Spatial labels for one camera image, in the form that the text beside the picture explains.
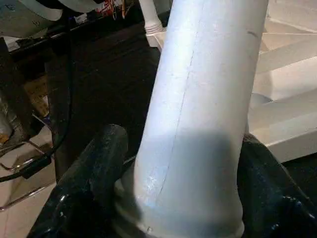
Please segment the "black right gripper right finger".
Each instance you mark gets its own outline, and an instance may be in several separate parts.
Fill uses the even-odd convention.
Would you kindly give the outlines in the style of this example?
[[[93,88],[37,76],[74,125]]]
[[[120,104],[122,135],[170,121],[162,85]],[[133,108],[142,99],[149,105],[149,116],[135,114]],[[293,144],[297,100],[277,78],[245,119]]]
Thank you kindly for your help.
[[[315,238],[317,206],[252,134],[245,134],[237,176],[245,238]]]

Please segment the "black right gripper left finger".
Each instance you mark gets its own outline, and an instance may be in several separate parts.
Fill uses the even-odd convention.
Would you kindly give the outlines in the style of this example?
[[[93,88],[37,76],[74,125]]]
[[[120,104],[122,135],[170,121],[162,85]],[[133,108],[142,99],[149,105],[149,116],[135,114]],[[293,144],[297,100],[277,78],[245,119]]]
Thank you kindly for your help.
[[[99,131],[52,190],[29,238],[113,238],[114,184],[128,150],[124,128]]]

